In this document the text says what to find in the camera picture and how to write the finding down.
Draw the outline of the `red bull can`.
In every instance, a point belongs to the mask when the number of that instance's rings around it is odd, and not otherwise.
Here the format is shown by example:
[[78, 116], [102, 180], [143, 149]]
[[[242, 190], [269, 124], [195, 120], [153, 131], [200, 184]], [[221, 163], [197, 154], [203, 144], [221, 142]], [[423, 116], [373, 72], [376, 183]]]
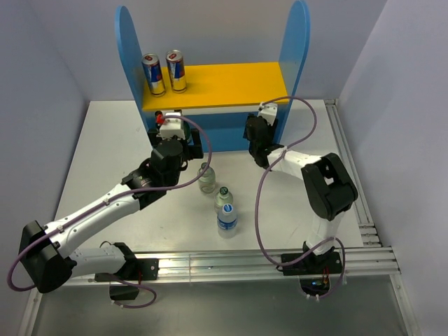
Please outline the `red bull can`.
[[165, 57], [171, 89], [175, 93], [185, 92], [187, 89], [186, 73], [183, 54], [179, 50], [170, 50]]
[[142, 57], [141, 63], [150, 93], [156, 97], [162, 96], [166, 90], [159, 57], [148, 53]]

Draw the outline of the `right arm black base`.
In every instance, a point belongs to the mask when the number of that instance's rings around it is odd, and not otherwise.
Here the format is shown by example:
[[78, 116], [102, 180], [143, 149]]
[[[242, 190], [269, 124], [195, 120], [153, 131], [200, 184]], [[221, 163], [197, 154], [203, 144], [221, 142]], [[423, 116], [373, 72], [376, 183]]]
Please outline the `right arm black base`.
[[340, 254], [333, 249], [323, 255], [307, 256], [304, 260], [290, 266], [276, 269], [284, 276], [311, 276], [314, 278], [300, 280], [301, 289], [308, 295], [324, 295], [330, 290], [330, 275], [340, 274], [342, 261]]

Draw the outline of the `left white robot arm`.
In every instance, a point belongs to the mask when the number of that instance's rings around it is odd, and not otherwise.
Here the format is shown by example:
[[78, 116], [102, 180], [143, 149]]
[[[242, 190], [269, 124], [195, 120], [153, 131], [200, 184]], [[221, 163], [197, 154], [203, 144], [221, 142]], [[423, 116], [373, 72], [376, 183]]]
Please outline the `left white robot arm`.
[[109, 225], [141, 211], [167, 192], [186, 187], [180, 183], [188, 161], [204, 157], [209, 146], [200, 127], [181, 128], [181, 136], [164, 129], [151, 129], [153, 149], [137, 169], [126, 175], [104, 196], [59, 220], [40, 225], [26, 224], [22, 230], [16, 264], [22, 264], [40, 293], [50, 293], [73, 277], [92, 273], [129, 279], [137, 270], [137, 258], [124, 243], [82, 250], [81, 244]]

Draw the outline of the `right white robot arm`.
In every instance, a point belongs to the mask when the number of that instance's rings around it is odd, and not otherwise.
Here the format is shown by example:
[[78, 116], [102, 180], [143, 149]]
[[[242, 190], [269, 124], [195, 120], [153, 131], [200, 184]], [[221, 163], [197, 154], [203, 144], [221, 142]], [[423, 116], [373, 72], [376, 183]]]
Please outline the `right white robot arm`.
[[255, 222], [258, 222], [263, 182], [269, 172], [281, 172], [303, 181], [309, 205], [314, 212], [311, 231], [299, 258], [275, 265], [289, 267], [302, 263], [312, 273], [322, 270], [334, 252], [334, 241], [344, 214], [358, 198], [358, 190], [341, 158], [336, 153], [323, 156], [289, 150], [274, 143], [276, 125], [262, 116], [249, 114], [244, 138], [255, 163], [264, 169], [255, 199]]

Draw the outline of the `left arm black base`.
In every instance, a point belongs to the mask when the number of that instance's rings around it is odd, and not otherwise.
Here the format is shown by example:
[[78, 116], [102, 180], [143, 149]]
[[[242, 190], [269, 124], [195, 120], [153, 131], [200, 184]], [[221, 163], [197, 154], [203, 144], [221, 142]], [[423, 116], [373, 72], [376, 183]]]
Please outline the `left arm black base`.
[[[158, 279], [159, 260], [157, 258], [135, 258], [119, 269], [116, 273], [96, 273], [95, 282], [109, 282], [109, 297], [113, 304], [122, 305], [128, 309], [147, 307], [157, 299], [157, 293], [144, 284], [145, 281]], [[152, 299], [146, 304], [131, 305], [139, 294], [151, 293]]]

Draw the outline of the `blue and yellow shelf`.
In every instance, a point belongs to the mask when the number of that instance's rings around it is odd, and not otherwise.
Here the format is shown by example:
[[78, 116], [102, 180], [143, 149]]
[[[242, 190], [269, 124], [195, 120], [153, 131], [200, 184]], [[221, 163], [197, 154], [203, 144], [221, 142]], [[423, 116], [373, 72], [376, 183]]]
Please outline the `blue and yellow shelf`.
[[156, 111], [181, 109], [206, 130], [215, 151], [242, 151], [248, 147], [242, 137], [247, 115], [256, 112], [260, 102], [275, 99], [279, 124], [274, 138], [280, 140], [309, 49], [311, 20], [305, 1], [290, 8], [278, 61], [187, 65], [187, 88], [182, 93], [173, 91], [169, 72], [162, 67], [161, 96], [149, 90], [144, 56], [125, 6], [116, 8], [114, 25], [122, 68], [147, 130], [155, 125]]

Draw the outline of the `green bottle yellow label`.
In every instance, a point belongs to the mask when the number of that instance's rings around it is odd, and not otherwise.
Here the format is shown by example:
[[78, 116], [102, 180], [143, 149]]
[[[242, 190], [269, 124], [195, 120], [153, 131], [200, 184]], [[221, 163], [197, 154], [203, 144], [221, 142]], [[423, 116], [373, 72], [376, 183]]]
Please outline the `green bottle yellow label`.
[[183, 133], [185, 135], [185, 141], [187, 144], [191, 144], [192, 143], [192, 137], [191, 137], [191, 130], [190, 130], [190, 125], [186, 122], [183, 121]]

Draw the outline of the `clear glass bottle green cap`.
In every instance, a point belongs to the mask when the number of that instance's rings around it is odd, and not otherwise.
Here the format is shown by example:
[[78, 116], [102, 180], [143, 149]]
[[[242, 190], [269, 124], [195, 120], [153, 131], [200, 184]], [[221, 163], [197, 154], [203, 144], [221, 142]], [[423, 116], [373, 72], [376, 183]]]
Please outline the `clear glass bottle green cap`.
[[199, 190], [204, 194], [211, 194], [216, 187], [216, 174], [214, 169], [208, 166], [207, 163], [203, 162], [197, 172], [197, 175], [200, 174], [201, 176], [197, 180]]

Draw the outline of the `plastic water bottle blue cap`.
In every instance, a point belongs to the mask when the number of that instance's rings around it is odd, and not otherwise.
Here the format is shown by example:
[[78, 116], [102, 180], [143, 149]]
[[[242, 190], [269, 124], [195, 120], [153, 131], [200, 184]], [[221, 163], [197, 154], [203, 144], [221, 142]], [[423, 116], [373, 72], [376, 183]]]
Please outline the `plastic water bottle blue cap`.
[[224, 204], [217, 215], [218, 234], [224, 239], [234, 237], [237, 232], [237, 223], [237, 212], [233, 205]]

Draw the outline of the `aluminium rail frame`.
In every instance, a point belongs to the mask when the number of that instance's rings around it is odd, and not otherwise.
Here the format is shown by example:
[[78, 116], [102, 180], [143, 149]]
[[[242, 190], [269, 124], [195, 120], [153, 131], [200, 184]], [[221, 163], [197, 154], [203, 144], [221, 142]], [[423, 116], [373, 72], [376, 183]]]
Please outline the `aluminium rail frame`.
[[[88, 166], [97, 152], [104, 153], [104, 161], [111, 170], [102, 174], [99, 186], [123, 173], [131, 164], [146, 156], [149, 143], [144, 139], [143, 124], [136, 104], [132, 101], [92, 101], [83, 123], [75, 149], [58, 214], [70, 210], [80, 202], [82, 178], [91, 178], [101, 170], [99, 163]], [[122, 237], [133, 244], [140, 258], [159, 261], [158, 284], [195, 284], [280, 279], [261, 252], [255, 247], [252, 232], [242, 233], [233, 247], [225, 247], [215, 232], [205, 230], [189, 236], [183, 243], [174, 236], [174, 229], [152, 226], [155, 214], [136, 215], [130, 222], [131, 233], [122, 225], [111, 228], [114, 237]], [[383, 247], [375, 224], [363, 200], [355, 203], [342, 224], [340, 236], [346, 244], [347, 277], [384, 277], [396, 283], [400, 267], [393, 249]]]

